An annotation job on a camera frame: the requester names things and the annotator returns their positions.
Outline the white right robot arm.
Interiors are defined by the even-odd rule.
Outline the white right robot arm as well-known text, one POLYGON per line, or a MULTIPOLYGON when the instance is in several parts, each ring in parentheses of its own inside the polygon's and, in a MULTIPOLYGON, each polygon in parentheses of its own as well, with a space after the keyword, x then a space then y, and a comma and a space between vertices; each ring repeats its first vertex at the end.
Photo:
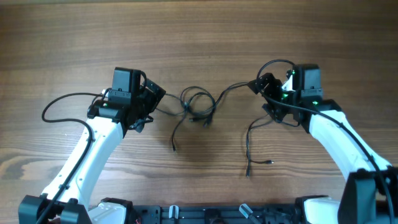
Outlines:
POLYGON ((323 97, 316 64, 292 64, 281 82, 258 71, 248 87, 260 94, 276 123, 291 114, 329 153, 345 179, 341 200, 296 199, 301 223, 397 223, 397 168, 378 155, 351 127, 341 107, 323 97))

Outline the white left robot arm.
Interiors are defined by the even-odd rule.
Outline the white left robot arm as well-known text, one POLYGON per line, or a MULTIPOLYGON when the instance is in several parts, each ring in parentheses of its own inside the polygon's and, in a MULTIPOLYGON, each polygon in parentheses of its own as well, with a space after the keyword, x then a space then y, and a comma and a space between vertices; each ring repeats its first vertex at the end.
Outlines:
POLYGON ((94 95, 88 119, 66 163, 39 196, 27 195, 20 223, 140 223, 128 200, 104 198, 89 208, 91 194, 112 152, 128 131, 141 132, 165 90, 141 70, 116 67, 111 87, 94 95))

